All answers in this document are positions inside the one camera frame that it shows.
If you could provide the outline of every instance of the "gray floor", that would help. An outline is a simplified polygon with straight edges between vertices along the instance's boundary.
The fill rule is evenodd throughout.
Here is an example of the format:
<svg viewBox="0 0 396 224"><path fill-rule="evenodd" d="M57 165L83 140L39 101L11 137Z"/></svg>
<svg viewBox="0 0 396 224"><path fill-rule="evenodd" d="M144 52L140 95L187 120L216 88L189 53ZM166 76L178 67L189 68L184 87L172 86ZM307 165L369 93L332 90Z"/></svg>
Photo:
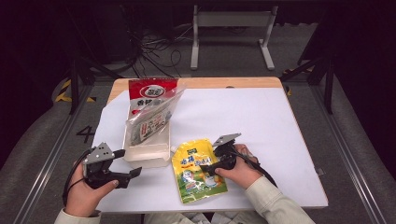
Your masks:
<svg viewBox="0 0 396 224"><path fill-rule="evenodd" d="M315 30L315 25L275 27L269 44L269 50L276 66L275 71L268 71L259 49L257 39L261 31L247 29L242 34L226 30L206 30L200 33L199 68L190 70L191 41L185 39L167 50L158 52L159 63L172 64L177 61L180 52L181 60L175 68L163 68L176 77L279 77L281 72L296 66L306 42ZM156 68L143 62L147 77L163 77ZM143 67L137 65L140 74ZM132 70L124 72L125 77L135 77ZM297 118L308 146L313 162L324 171L320 180L329 198L329 207L307 209L307 213L317 223L396 223L393 212L396 205L396 183L375 153L353 108L337 80L334 82L332 100L333 115L323 112L318 92L322 85L310 87L304 82L305 75L300 75L288 82L291 89L290 105ZM78 113L62 153L53 170L45 178L42 194L38 195L26 220L29 223L52 223L63 207L61 194L66 176L73 161L92 143L92 137L84 143L85 136L76 135L87 126L95 130L100 119L101 109L111 91L112 82L107 77L98 77L90 96L96 97L95 103L86 103ZM0 173L0 223L11 223L17 216L28 197L37 175L51 153L53 146L59 142L58 136L64 124L70 119L70 103L58 102L45 115L39 118L15 146L7 163ZM334 136L329 120L335 120L346 149L361 171L364 186L373 195L379 211L378 221L371 217L370 206L364 203L364 195L357 190L361 180L356 179L346 165L342 144ZM102 223L140 223L139 215L105 214Z"/></svg>

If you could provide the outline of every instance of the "white tabletop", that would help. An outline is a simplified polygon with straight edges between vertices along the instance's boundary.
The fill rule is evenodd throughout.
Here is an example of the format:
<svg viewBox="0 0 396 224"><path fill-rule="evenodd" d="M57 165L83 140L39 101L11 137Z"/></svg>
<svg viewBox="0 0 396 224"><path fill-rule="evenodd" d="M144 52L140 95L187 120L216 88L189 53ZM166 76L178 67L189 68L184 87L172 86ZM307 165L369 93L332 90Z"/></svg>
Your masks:
<svg viewBox="0 0 396 224"><path fill-rule="evenodd" d="M107 142L112 150L122 148L129 110L124 91L103 110L93 145ZM236 143L246 144L281 191L302 207L328 205L304 139L282 88L186 89L171 118L171 144L241 133ZM123 159L114 160L113 172L132 168ZM184 211L252 210L240 189L227 180L228 192L183 204L177 191L172 164L143 169L127 189L116 189L98 205L103 212L152 213Z"/></svg>

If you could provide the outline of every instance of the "snack bag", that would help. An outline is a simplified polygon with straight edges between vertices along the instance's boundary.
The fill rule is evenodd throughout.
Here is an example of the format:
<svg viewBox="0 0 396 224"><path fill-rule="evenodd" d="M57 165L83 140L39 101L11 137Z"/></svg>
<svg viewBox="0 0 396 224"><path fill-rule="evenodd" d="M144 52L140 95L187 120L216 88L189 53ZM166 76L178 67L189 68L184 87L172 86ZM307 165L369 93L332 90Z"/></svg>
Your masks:
<svg viewBox="0 0 396 224"><path fill-rule="evenodd" d="M132 114L136 114L153 99L177 87L177 81L177 78L158 77L129 80L129 99Z"/></svg>
<svg viewBox="0 0 396 224"><path fill-rule="evenodd" d="M146 106L126 121L126 139L130 145L143 143L155 133L160 133L176 109L177 102L183 94L184 87L167 91L164 95L153 99Z"/></svg>
<svg viewBox="0 0 396 224"><path fill-rule="evenodd" d="M172 158L172 164L183 203L191 203L227 192L223 177L209 176L200 168L200 165L210 165L217 161L208 139L186 142L178 147Z"/></svg>

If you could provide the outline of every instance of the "plastic container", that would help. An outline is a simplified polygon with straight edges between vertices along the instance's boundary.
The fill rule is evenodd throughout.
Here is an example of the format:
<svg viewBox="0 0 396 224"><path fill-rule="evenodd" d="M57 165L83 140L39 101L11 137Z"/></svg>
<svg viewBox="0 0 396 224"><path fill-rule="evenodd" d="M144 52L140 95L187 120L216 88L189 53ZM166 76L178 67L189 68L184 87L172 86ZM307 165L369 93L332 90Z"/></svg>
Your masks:
<svg viewBox="0 0 396 224"><path fill-rule="evenodd" d="M164 167L171 162L169 123L160 133L151 136L145 142L131 147L124 137L125 155L123 159L133 167Z"/></svg>

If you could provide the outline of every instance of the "sleeve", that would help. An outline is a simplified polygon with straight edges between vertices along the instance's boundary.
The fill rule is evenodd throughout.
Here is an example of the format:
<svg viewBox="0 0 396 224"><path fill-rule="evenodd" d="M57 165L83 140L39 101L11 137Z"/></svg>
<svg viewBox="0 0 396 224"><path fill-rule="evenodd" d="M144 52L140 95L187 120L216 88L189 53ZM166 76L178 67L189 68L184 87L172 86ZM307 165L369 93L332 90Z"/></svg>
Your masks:
<svg viewBox="0 0 396 224"><path fill-rule="evenodd" d="M73 217L67 214L64 209L58 214L55 220L55 224L99 224L101 213L99 211L95 211L96 217Z"/></svg>
<svg viewBox="0 0 396 224"><path fill-rule="evenodd" d="M257 179L246 195L268 223L314 223L296 202L286 197L264 176Z"/></svg>

